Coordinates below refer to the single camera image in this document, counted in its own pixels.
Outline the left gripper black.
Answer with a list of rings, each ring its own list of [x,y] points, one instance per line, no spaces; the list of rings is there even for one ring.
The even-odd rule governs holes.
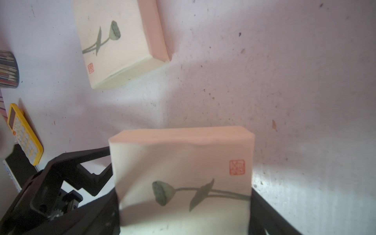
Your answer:
[[[94,174],[81,164],[109,155],[109,147],[67,152],[50,160],[45,168],[38,172],[21,146],[15,144],[13,152],[3,160],[3,164],[18,192],[28,179],[38,172],[33,178],[35,182],[30,204],[53,206],[64,181],[77,190],[84,189],[92,196],[98,195],[113,175],[112,166],[108,165],[100,174]]]

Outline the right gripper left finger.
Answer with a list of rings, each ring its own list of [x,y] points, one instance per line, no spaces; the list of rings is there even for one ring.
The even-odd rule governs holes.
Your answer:
[[[19,222],[1,223],[2,235],[119,235],[119,207],[115,189],[78,209],[32,228]]]

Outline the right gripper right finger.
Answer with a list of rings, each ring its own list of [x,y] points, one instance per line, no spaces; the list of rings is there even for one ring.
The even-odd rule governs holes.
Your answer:
[[[255,189],[252,189],[250,235],[301,235],[286,219],[284,219]]]

